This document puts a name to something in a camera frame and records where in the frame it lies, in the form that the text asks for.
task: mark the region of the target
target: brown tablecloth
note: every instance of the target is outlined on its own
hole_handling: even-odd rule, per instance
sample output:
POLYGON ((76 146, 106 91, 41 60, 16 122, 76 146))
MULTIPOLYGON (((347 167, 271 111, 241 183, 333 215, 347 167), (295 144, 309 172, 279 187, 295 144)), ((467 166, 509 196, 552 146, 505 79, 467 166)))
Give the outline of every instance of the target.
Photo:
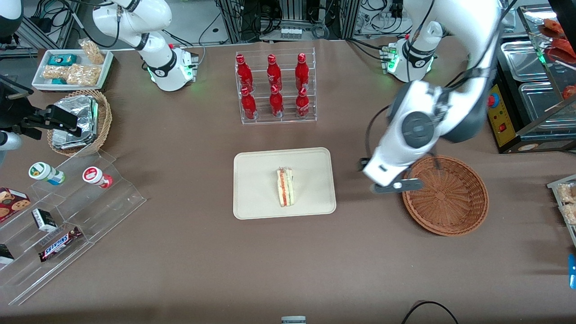
MULTIPOLYGON (((0 306, 2 323, 400 323, 417 300, 436 300, 461 323, 574 323, 567 281, 573 246, 546 183, 576 173, 567 153, 499 155, 486 124, 438 153, 462 159, 485 181, 487 220, 459 238, 433 235, 399 195, 374 195, 356 172, 365 127, 401 83, 346 42, 317 41, 317 123, 243 126, 236 51, 310 43, 210 47, 198 81, 160 91, 134 51, 118 59, 105 95, 113 124, 103 147, 149 200, 24 305, 0 306), (240 221, 232 213, 240 152, 330 150, 334 214, 240 221)), ((445 84, 464 50, 445 39, 426 77, 445 84)), ((62 94, 36 92, 44 107, 62 94)), ((373 145, 385 129, 380 118, 373 145)), ((29 165, 64 160, 46 140, 9 152, 1 184, 28 187, 29 165)), ((424 306, 409 323, 448 323, 424 306)))

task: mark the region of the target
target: coca-cola bottle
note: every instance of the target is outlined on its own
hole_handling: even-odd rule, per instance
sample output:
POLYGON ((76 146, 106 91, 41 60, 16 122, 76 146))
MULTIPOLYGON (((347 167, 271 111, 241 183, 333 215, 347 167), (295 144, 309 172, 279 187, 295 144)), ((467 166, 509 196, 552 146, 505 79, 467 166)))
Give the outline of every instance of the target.
POLYGON ((305 119, 308 116, 310 100, 306 93, 306 88, 301 88, 296 98, 296 117, 300 119, 305 119))
POLYGON ((270 107, 272 107, 272 114, 276 118, 284 116, 284 101, 277 85, 270 87, 270 107))
POLYGON ((302 87, 308 89, 308 65, 306 64, 306 54, 298 54, 298 64, 296 65, 296 90, 302 87))
POLYGON ((268 81, 270 86, 277 85, 278 90, 282 91, 282 74, 280 67, 276 63, 276 56, 274 54, 268 55, 268 81))
POLYGON ((248 119, 258 118, 258 110, 256 109, 256 100, 250 94, 247 86, 243 86, 240 90, 242 93, 242 109, 244 109, 244 116, 248 119))
POLYGON ((252 70, 250 70, 250 67, 248 64, 246 64, 244 55, 236 55, 236 62, 238 63, 238 76, 240 77, 240 84, 248 88, 248 92, 254 92, 254 78, 252 77, 252 70))

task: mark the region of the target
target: plastic bag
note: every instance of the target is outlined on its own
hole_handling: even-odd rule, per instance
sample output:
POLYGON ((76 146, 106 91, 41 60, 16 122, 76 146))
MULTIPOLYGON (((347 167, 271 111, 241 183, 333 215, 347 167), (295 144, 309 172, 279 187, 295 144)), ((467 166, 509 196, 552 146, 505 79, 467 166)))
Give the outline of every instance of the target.
POLYGON ((42 77, 46 80, 66 78, 69 66, 46 65, 42 71, 42 77))
POLYGON ((88 59, 92 64, 104 63, 104 55, 102 55, 98 46, 89 38, 79 39, 78 44, 80 44, 80 47, 82 47, 84 53, 88 56, 88 59))
POLYGON ((66 82, 68 84, 95 86, 101 72, 102 68, 99 66, 72 64, 68 70, 66 82))

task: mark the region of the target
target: foil-wrapped item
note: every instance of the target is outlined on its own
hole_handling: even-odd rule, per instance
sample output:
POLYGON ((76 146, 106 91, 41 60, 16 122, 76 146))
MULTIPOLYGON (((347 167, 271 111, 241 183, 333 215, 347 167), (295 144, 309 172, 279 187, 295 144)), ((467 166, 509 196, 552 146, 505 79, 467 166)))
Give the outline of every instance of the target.
POLYGON ((98 136, 98 102, 92 96, 80 95, 64 98, 56 106, 78 117, 79 137, 63 130, 54 130, 52 145, 57 149, 72 149, 87 146, 98 136))

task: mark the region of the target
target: clear acrylic rack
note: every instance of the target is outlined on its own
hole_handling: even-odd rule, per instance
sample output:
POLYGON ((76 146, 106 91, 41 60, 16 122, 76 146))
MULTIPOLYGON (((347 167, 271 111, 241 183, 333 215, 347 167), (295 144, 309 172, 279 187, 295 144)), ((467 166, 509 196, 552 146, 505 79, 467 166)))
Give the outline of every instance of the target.
POLYGON ((236 87, 238 90, 238 104, 240 105, 240 118, 242 124, 257 125, 257 124, 270 124, 270 123, 285 123, 285 122, 315 122, 318 119, 318 106, 316 96, 316 51, 314 47, 308 48, 294 48, 286 50, 257 50, 257 51, 242 51, 236 54, 243 54, 246 63, 252 70, 252 77, 254 78, 255 90, 252 93, 256 100, 256 109, 258 109, 258 118, 251 120, 244 116, 242 109, 242 94, 240 89, 240 78, 238 76, 238 64, 235 64, 236 87), (308 64, 309 81, 308 81, 308 99, 310 100, 310 110, 306 119, 298 119, 296 117, 296 98, 298 97, 298 89, 296 89, 296 64, 298 63, 298 54, 306 54, 306 63, 308 64), (284 101, 284 116, 276 118, 273 116, 270 107, 270 84, 268 83, 268 55, 276 55, 276 61, 280 66, 282 73, 282 97, 284 101))
POLYGON ((146 201, 122 178, 114 167, 115 160, 102 150, 81 150, 56 167, 66 174, 64 183, 53 186, 35 182, 26 191, 32 202, 28 208, 0 223, 0 243, 14 256, 14 262, 0 264, 0 287, 10 305, 26 301, 146 201), (111 175, 112 186, 102 189, 84 182, 82 173, 90 166, 111 175), (58 229, 51 233, 38 230, 32 217, 36 208, 50 212, 58 229), (74 227, 83 235, 40 262, 38 253, 74 227))

